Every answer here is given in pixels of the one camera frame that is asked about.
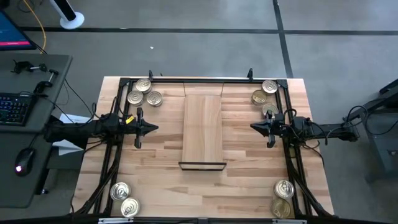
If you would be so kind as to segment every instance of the white paper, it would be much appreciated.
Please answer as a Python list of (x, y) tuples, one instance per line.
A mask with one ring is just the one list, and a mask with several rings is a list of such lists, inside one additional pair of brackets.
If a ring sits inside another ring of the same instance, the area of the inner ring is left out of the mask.
[[(85, 123), (87, 122), (90, 118), (87, 117), (82, 117), (82, 116), (76, 116), (76, 115), (70, 115), (67, 114), (67, 116), (74, 122), (74, 123)], [(72, 123), (65, 114), (61, 114), (60, 121), (64, 122), (65, 124), (70, 124)], [(62, 140), (59, 142), (53, 143), (53, 146), (58, 146), (59, 147), (59, 155), (65, 155), (71, 152), (77, 152), (80, 150), (83, 150), (82, 148), (74, 145), (72, 142), (67, 141), (67, 140)]]

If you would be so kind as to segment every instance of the yellow tag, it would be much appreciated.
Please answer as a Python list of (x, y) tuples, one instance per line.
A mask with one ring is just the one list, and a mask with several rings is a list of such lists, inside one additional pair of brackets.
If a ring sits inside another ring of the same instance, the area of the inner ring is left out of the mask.
[(134, 117), (133, 116), (130, 116), (129, 117), (129, 119), (127, 119), (126, 120), (126, 124), (129, 124), (131, 121), (133, 121), (134, 120)]

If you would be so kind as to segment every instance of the computer keyboard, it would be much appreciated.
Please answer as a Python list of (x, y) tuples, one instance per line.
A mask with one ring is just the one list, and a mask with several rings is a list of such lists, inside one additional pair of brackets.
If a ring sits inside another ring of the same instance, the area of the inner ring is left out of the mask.
[(0, 93), (0, 125), (25, 126), (35, 96), (23, 93)]

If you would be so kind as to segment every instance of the can lid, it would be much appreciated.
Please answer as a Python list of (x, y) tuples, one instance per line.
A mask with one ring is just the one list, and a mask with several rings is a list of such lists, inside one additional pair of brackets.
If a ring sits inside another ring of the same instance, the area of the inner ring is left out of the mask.
[(150, 88), (150, 81), (148, 79), (140, 79), (136, 83), (136, 88), (138, 91), (147, 91)]
[(111, 188), (111, 198), (113, 200), (123, 200), (130, 195), (130, 187), (123, 182), (116, 183)]
[(288, 218), (292, 209), (286, 200), (278, 198), (272, 201), (271, 212), (277, 218)]
[(266, 93), (275, 93), (276, 90), (278, 89), (278, 85), (276, 84), (276, 82), (272, 80), (266, 80), (262, 83), (262, 89)]
[(278, 108), (277, 108), (275, 105), (273, 105), (272, 103), (267, 103), (267, 104), (265, 104), (265, 105), (262, 107), (262, 113), (263, 113), (264, 115), (267, 114), (267, 111), (268, 111), (268, 110), (271, 110), (271, 111), (273, 112), (273, 114), (279, 113)]
[(127, 100), (133, 105), (140, 103), (142, 99), (144, 95), (140, 91), (131, 91), (127, 96)]
[(126, 198), (121, 206), (122, 215), (127, 218), (131, 218), (137, 215), (139, 209), (139, 201), (134, 198)]
[(293, 197), (294, 186), (287, 180), (280, 180), (275, 184), (275, 194), (283, 199), (289, 199)]
[(147, 95), (147, 101), (150, 105), (158, 105), (162, 100), (163, 96), (158, 91), (152, 91)]
[(256, 103), (265, 103), (267, 99), (267, 95), (264, 91), (262, 90), (256, 90), (253, 92), (253, 95), (251, 98), (256, 102)]

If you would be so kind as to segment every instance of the computer mouse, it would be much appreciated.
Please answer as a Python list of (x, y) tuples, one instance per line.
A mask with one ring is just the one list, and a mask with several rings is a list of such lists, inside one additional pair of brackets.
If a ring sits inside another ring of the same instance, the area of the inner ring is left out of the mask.
[(33, 158), (35, 156), (35, 149), (27, 147), (21, 150), (15, 159), (15, 173), (18, 176), (26, 176), (32, 170)]

